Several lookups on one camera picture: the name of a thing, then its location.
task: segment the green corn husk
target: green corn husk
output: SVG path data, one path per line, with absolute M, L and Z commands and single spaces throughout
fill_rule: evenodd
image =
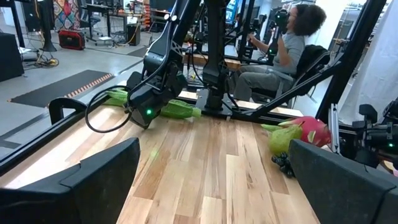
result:
M 108 106 L 119 106 L 119 107 L 123 107 L 124 101 L 115 99 L 115 98 L 110 98 L 107 101 L 105 101 L 104 105 L 108 105 Z
M 180 100 L 170 100 L 165 107 L 162 108 L 160 115 L 168 118 L 199 118 L 201 116 L 201 110 L 194 108 L 188 103 Z
M 122 101 L 123 103 L 127 102 L 127 92 L 126 91 L 123 91 L 123 90 L 107 91 L 106 94 L 113 99 Z

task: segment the gray floor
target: gray floor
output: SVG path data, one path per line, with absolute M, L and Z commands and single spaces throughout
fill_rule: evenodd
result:
M 120 30 L 121 23 L 120 19 L 113 19 L 111 22 L 113 27 L 112 32 Z M 96 29 L 101 30 L 105 34 L 106 29 L 104 27 L 105 25 L 102 22 Z M 4 25 L 2 16 L 0 16 L 0 29 L 4 32 L 15 34 L 13 27 Z M 27 48 L 37 49 L 42 46 L 37 36 L 27 35 L 26 31 L 24 33 L 24 41 Z M 142 64 L 136 64 L 142 59 L 130 56 L 128 53 L 146 47 L 149 44 L 151 35 L 150 33 L 142 32 L 141 43 L 138 46 L 111 47 L 109 44 L 98 44 L 95 46 L 94 43 L 89 41 L 86 43 L 84 51 L 78 51 L 62 49 L 59 46 L 58 35 L 53 33 L 52 42 L 58 51 L 52 55 L 59 59 L 59 66 L 55 68 L 27 70 L 24 77 L 13 78 L 0 83 L 0 158 L 12 152 L 13 148 L 19 144 L 24 144 L 31 140 L 51 125 L 47 109 L 9 103 L 7 102 L 8 99 L 36 90 L 87 69 L 116 74 L 114 79 L 102 84 L 82 98 L 77 96 L 79 100 L 87 103 L 96 92 L 115 85 L 120 81 L 127 80 L 132 72 L 140 72 L 142 70 Z M 154 38 L 157 38 L 159 33 L 153 35 Z M 304 115 L 314 116 L 329 81 L 330 79 L 318 84 L 312 99 L 308 96 L 298 97 L 295 109 L 300 110 Z M 32 122 L 32 119 L 38 116 L 41 119 L 38 122 Z

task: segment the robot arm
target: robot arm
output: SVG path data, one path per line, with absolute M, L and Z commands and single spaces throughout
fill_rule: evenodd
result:
M 134 72 L 127 81 L 130 89 L 125 108 L 131 121 L 142 128 L 160 114 L 170 100 L 178 97 L 187 81 L 183 71 L 183 40 L 193 24 L 201 0 L 177 0 L 161 36 L 144 57 L 142 73 Z M 229 0 L 206 0 L 209 17 L 209 57 L 203 69 L 204 82 L 211 87 L 212 106 L 221 104 L 228 69 L 224 61 L 225 12 Z M 135 85 L 137 77 L 141 82 Z

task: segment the pink dragon fruit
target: pink dragon fruit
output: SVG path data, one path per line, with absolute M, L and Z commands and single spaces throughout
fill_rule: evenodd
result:
M 318 147 L 322 147 L 331 142 L 331 134 L 328 126 L 314 117 L 303 116 L 301 118 L 282 122 L 278 124 L 278 126 L 286 128 L 293 124 L 301 124 L 301 128 L 303 129 L 301 140 L 304 142 Z

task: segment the wooden table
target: wooden table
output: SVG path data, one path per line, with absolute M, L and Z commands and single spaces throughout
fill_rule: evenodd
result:
M 90 115 L 101 129 L 126 117 L 107 106 Z M 32 183 L 130 137 L 140 139 L 141 158 L 118 223 L 318 223 L 298 182 L 271 162 L 267 133 L 236 120 L 158 117 L 147 130 L 128 123 L 108 134 L 81 120 L 2 176 L 0 186 Z
M 203 51 L 207 51 L 207 49 L 208 49 L 207 45 L 204 45 Z M 238 56 L 235 47 L 231 45 L 225 46 L 224 54 L 234 57 Z M 195 62 L 195 65 L 205 66 L 207 61 L 208 61 L 207 55 L 193 54 L 193 62 Z M 237 71 L 241 68 L 241 62 L 239 60 L 232 60 L 226 58 L 225 62 L 230 70 Z M 184 53 L 183 63 L 184 64 L 188 63 L 188 55 L 186 55 L 185 53 Z

